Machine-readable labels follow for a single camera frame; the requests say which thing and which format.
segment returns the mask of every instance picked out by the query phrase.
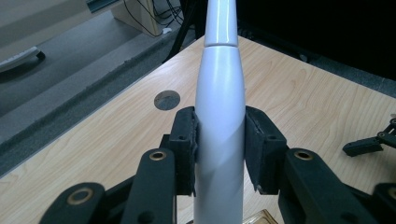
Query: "white cylindrical object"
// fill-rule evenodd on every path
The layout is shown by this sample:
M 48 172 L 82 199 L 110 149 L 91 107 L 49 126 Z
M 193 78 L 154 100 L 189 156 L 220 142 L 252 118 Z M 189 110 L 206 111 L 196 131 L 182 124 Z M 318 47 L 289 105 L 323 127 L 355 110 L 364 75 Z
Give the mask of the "white cylindrical object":
M 239 49 L 204 49 L 195 112 L 199 122 L 194 223 L 242 223 L 245 85 Z
M 238 46 L 235 0 L 209 0 L 205 46 Z

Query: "wood grain surface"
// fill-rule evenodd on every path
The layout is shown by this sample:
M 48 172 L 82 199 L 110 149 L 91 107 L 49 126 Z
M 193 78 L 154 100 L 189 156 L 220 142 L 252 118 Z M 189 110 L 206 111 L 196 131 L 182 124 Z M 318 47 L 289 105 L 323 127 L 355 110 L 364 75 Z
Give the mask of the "wood grain surface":
M 203 39 L 136 82 L 31 159 L 0 179 L 0 223 L 37 223 L 65 189 L 99 182 L 106 189 L 134 175 L 141 155 L 170 133 L 176 112 L 194 105 Z M 348 185 L 371 193 L 396 182 L 396 150 L 349 158 L 344 144 L 372 137 L 389 123 L 396 100 L 240 38 L 247 105 L 264 111 L 290 147 L 316 151 Z M 154 106 L 162 91 L 180 104 Z M 276 196 L 260 196 L 245 174 L 244 217 L 267 209 L 282 223 Z M 192 198 L 179 197 L 178 223 L 192 219 Z

